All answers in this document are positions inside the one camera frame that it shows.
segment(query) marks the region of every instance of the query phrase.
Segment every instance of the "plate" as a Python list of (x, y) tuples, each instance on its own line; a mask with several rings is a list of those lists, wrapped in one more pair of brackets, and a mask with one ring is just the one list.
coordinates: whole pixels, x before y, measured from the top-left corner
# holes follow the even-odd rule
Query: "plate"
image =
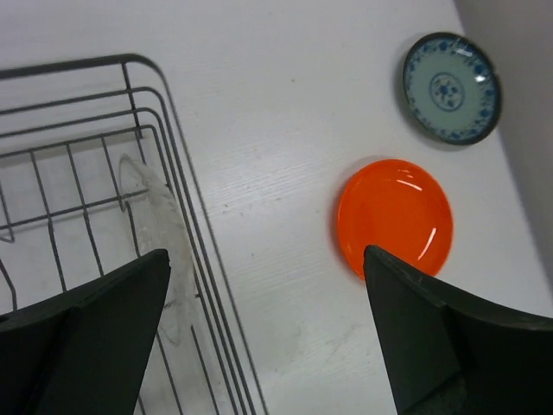
[(474, 144), (495, 128), (501, 87), (493, 65), (468, 39), (453, 33), (424, 36), (410, 49), (403, 70), (410, 112), (451, 144)]
[(362, 279), (369, 245), (435, 276), (454, 233), (451, 208), (438, 182), (415, 164), (397, 159), (369, 164), (350, 179), (340, 197), (337, 227), (340, 249)]
[[(171, 279), (165, 307), (159, 322), (160, 333), (171, 345), (190, 348), (194, 345), (188, 324), (196, 322), (194, 263), (187, 227), (179, 214), (174, 196), (154, 170), (123, 154), (119, 159), (119, 189), (125, 198), (124, 220), (128, 222), (127, 236), (133, 251), (138, 254), (163, 248), (171, 261)], [(130, 209), (133, 226), (130, 224)]]

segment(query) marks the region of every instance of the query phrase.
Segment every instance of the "orange plate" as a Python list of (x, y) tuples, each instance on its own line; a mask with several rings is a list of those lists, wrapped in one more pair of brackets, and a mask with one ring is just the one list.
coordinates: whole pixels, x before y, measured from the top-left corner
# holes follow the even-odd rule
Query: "orange plate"
[(368, 245), (381, 246), (435, 276), (452, 239), (453, 217), (442, 188), (413, 163), (389, 159), (369, 164), (352, 177), (340, 197), (340, 248), (362, 279)]

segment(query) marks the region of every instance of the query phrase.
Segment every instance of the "wire dish rack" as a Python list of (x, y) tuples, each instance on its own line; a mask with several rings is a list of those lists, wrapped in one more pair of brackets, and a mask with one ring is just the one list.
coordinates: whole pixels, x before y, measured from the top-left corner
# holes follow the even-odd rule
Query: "wire dish rack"
[(161, 69), (121, 54), (3, 70), (0, 96), (0, 313), (145, 253), (135, 202), (148, 190), (117, 179), (128, 155), (176, 199), (197, 305), (176, 335), (158, 329), (135, 414), (268, 413)]

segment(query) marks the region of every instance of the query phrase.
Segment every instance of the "white table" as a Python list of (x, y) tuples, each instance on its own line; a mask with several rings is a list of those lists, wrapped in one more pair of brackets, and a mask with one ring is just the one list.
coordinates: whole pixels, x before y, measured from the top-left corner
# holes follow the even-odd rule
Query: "white table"
[(375, 157), (443, 186), (453, 250), (440, 278), (553, 315), (493, 133), (434, 144), (398, 109), (398, 66), (423, 34), (462, 31), (453, 2), (4, 2), (2, 66), (138, 52), (172, 87), (273, 414), (395, 413), (364, 285), (332, 231), (340, 187)]

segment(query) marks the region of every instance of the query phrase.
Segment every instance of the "metal wire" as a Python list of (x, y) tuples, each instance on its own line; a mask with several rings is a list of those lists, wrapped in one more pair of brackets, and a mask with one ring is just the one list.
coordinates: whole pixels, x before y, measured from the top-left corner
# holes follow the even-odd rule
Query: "metal wire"
[[(168, 99), (168, 105), (165, 102), (165, 98), (163, 94), (158, 92), (155, 88), (150, 86), (136, 87), (131, 84), (129, 69), (127, 67), (129, 62), (143, 64), (147, 67), (152, 68), (155, 72), (157, 72), (157, 74), (160, 76), (162, 80), (165, 96)], [(118, 56), (111, 56), (111, 57), (105, 57), (105, 58), (94, 58), (94, 59), (82, 60), (82, 61), (69, 61), (69, 62), (61, 62), (56, 64), (36, 66), (36, 67), (25, 67), (25, 68), (20, 68), (16, 70), (0, 71), (0, 80), (12, 80), (12, 79), (27, 77), (27, 76), (40, 76), (40, 75), (49, 74), (49, 73), (65, 73), (73, 70), (82, 70), (87, 68), (105, 67), (105, 66), (120, 67), (123, 75), (122, 78), (124, 81), (124, 88), (105, 92), (105, 93), (72, 96), (66, 99), (44, 101), (44, 102), (34, 103), (31, 105), (23, 105), (23, 106), (8, 108), (0, 111), (0, 118), (1, 118), (1, 117), (19, 114), (19, 113), (36, 112), (36, 111), (40, 111), (40, 110), (44, 110), (44, 109), (48, 109), (56, 106), (76, 105), (82, 102), (110, 99), (110, 98), (119, 97), (119, 96), (127, 96), (128, 104), (130, 106), (130, 109), (122, 109), (121, 111), (101, 113), (98, 115), (94, 115), (92, 117), (76, 118), (76, 119), (70, 119), (59, 123), (34, 125), (20, 130), (2, 132), (0, 133), (0, 139), (6, 138), (6, 137), (22, 137), (28, 134), (44, 133), (45, 131), (61, 130), (66, 127), (71, 127), (75, 125), (92, 125), (92, 123), (97, 123), (97, 122), (106, 121), (110, 119), (120, 119), (120, 118), (126, 119), (126, 117), (129, 117), (129, 116), (131, 116), (134, 120), (134, 126), (130, 128), (102, 131), (100, 133), (86, 135), (85, 137), (72, 138), (69, 140), (59, 141), (54, 144), (38, 145), (33, 148), (17, 150), (17, 151), (1, 154), (0, 162), (2, 160), (9, 159), (14, 156), (30, 157), (30, 162), (33, 166), (35, 177), (38, 182), (42, 204), (44, 207), (44, 214), (39, 214), (31, 218), (12, 221), (10, 219), (10, 214), (8, 212), (8, 203), (4, 197), (2, 184), (0, 183), (0, 203), (3, 208), (4, 222), (5, 222), (5, 224), (0, 225), (0, 231), (8, 232), (8, 237), (0, 236), (0, 240), (9, 242), (9, 243), (14, 243), (16, 242), (15, 230), (18, 227), (22, 227), (32, 223), (35, 223), (35, 224), (44, 223), (48, 227), (48, 236), (49, 236), (50, 245), (51, 245), (50, 248), (54, 256), (56, 268), (58, 270), (61, 290), (65, 291), (67, 289), (66, 280), (65, 280), (66, 276), (64, 275), (64, 272), (62, 269), (60, 254), (57, 247), (57, 240), (55, 238), (54, 221), (61, 217), (66, 217), (68, 215), (75, 214), (75, 213), (80, 213), (82, 215), (82, 220), (85, 222), (85, 225), (86, 225), (86, 235), (92, 247), (92, 253), (94, 255), (94, 258), (99, 270), (99, 275), (102, 276), (104, 275), (104, 268), (102, 266), (102, 260), (99, 255), (99, 249), (97, 247), (97, 242), (95, 240), (94, 233), (92, 230), (89, 210), (97, 207), (110, 207), (110, 206), (118, 205), (119, 208), (121, 208), (121, 210), (124, 210), (128, 215), (131, 234), (133, 237), (133, 243), (135, 245), (134, 246), (135, 252), (136, 252), (136, 255), (139, 256), (140, 252), (138, 250), (138, 245), (137, 245), (137, 234), (134, 226), (133, 213), (132, 213), (132, 209), (129, 201), (132, 200), (132, 198), (143, 194), (146, 190), (139, 190), (137, 192), (133, 192), (127, 195), (122, 195), (121, 190), (118, 188), (118, 183), (116, 180), (115, 171), (111, 160), (109, 147), (110, 147), (110, 140), (112, 137), (121, 136), (127, 133), (134, 134), (136, 139), (136, 146), (137, 146), (137, 150), (140, 155), (140, 158), (143, 161), (143, 163), (146, 163), (147, 159), (143, 148), (143, 140), (146, 137), (146, 135), (144, 135), (144, 132), (149, 131), (149, 137), (153, 137), (153, 140), (155, 143), (157, 156), (159, 157), (159, 161), (161, 164), (166, 185), (169, 191), (173, 193), (176, 200), (178, 201), (178, 204), (181, 208), (183, 219), (185, 221), (185, 224), (188, 230), (188, 237), (190, 238), (190, 241), (192, 243), (192, 251), (193, 251), (194, 262), (196, 266), (194, 279), (196, 282), (196, 288), (199, 293), (197, 297), (198, 299), (200, 299), (201, 309), (206, 319), (209, 337), (213, 345), (213, 351), (217, 357), (217, 362), (219, 364), (219, 369), (223, 378), (223, 383), (225, 385), (225, 389), (232, 406), (232, 411), (235, 414), (251, 413), (252, 415), (255, 415), (257, 413), (256, 407), (254, 406), (254, 403), (253, 403), (250, 386), (248, 385), (248, 382), (246, 380), (245, 370), (238, 356), (236, 342), (232, 337), (229, 319), (226, 314), (226, 310), (224, 308), (222, 297), (219, 293), (219, 287), (215, 281), (215, 276), (213, 274), (213, 266), (212, 266), (213, 260), (219, 263), (219, 267), (222, 272), (222, 277), (225, 281), (224, 288), (226, 288), (228, 292), (228, 296), (231, 301), (232, 312), (236, 317), (239, 334), (241, 336), (242, 343), (245, 347), (249, 368), (251, 370), (253, 379), (255, 380), (254, 387), (256, 388), (257, 396), (259, 397), (261, 404), (263, 406), (263, 411), (266, 414), (268, 413), (268, 411), (267, 411), (267, 407), (264, 401), (264, 396), (261, 391), (261, 387), (259, 385), (259, 381), (257, 378), (257, 372), (255, 370), (253, 360), (251, 358), (250, 349), (245, 339), (245, 334), (242, 327), (242, 323), (238, 316), (238, 311), (236, 310), (236, 304), (234, 303), (234, 299), (230, 291), (230, 286), (228, 285), (225, 269), (222, 267), (222, 264), (220, 262), (219, 249), (214, 241), (213, 230), (207, 218), (205, 204), (203, 199), (201, 198), (197, 178), (195, 177), (194, 168), (192, 166), (188, 148), (186, 146), (186, 143), (183, 140), (182, 128), (180, 126), (178, 117), (176, 115), (175, 105), (173, 103), (173, 99), (168, 89), (167, 81), (163, 77), (159, 68), (153, 62), (147, 60), (146, 58), (143, 58), (142, 56), (118, 55)], [(156, 109), (152, 107), (137, 107), (135, 96), (139, 93), (153, 95), (159, 104), (159, 108), (161, 108), (161, 112), (158, 112)], [(152, 116), (155, 122), (153, 124), (141, 123), (140, 117), (141, 115), (144, 115), (144, 114)], [(188, 162), (189, 170), (191, 172), (191, 177), (187, 177), (185, 175), (183, 164), (180, 159), (179, 149), (177, 148), (176, 140), (178, 138), (175, 136), (174, 131), (178, 132), (180, 136), (178, 138), (181, 140), (181, 143), (183, 144), (183, 149), (186, 156), (186, 161)], [(84, 142), (98, 142), (99, 145), (101, 146), (104, 152), (105, 161), (107, 163), (107, 167), (110, 173), (111, 183), (113, 187), (113, 196), (105, 197), (101, 200), (96, 200), (96, 201), (86, 201), (83, 188), (82, 188), (82, 182), (79, 177), (78, 163), (75, 160), (75, 157), (73, 156), (73, 146), (75, 144), (84, 143)], [(69, 207), (61, 210), (53, 210), (48, 203), (44, 181), (42, 180), (41, 172), (40, 172), (38, 163), (36, 161), (35, 155), (40, 151), (55, 149), (55, 148), (61, 148), (65, 150), (67, 154), (67, 158), (71, 166), (70, 171), (73, 176), (74, 185), (75, 185), (77, 194), (79, 195), (80, 204), (78, 206), (73, 206), (73, 207)], [(188, 185), (188, 179), (191, 179), (192, 184), (190, 185), (190, 187)], [(197, 194), (197, 197), (200, 200), (200, 208), (202, 209), (201, 216), (205, 218), (207, 221), (208, 234), (205, 236), (201, 234), (200, 223), (197, 217), (197, 212), (195, 211), (196, 207), (194, 207), (191, 191), (194, 191)], [(213, 247), (215, 249), (216, 258), (214, 259), (209, 258), (207, 254), (207, 247), (206, 247), (204, 238), (211, 239), (211, 243), (213, 244)], [(12, 297), (12, 306), (13, 306), (13, 309), (15, 310), (17, 308), (16, 288), (13, 285), (13, 281), (9, 275), (8, 270), (6, 270), (1, 260), (0, 260), (0, 272), (3, 274), (6, 284), (10, 289), (10, 294)], [(192, 336), (194, 338), (194, 345), (195, 345), (196, 352), (207, 383), (208, 391), (210, 393), (211, 400), (213, 402), (213, 408), (215, 410), (215, 413), (219, 414), (219, 406), (217, 403), (217, 399), (215, 398), (212, 382), (209, 379), (209, 370), (207, 369), (206, 361), (201, 351), (201, 347), (198, 342), (195, 329), (194, 327), (190, 327), (190, 329), (192, 332)], [(165, 353), (164, 346), (162, 344), (162, 339), (159, 336), (159, 334), (156, 335), (156, 342), (162, 354), (163, 365), (165, 366), (169, 384), (171, 385), (171, 390), (175, 399), (175, 404), (178, 408), (179, 414), (182, 415), (184, 413), (184, 406), (186, 405), (186, 403), (184, 403), (185, 405), (183, 405), (180, 402), (179, 394), (176, 389), (176, 385), (174, 381), (175, 377), (172, 374), (171, 367), (170, 367), (167, 355)], [(137, 404), (142, 415), (146, 415), (145, 406), (143, 404), (143, 400), (141, 397), (139, 397)]]

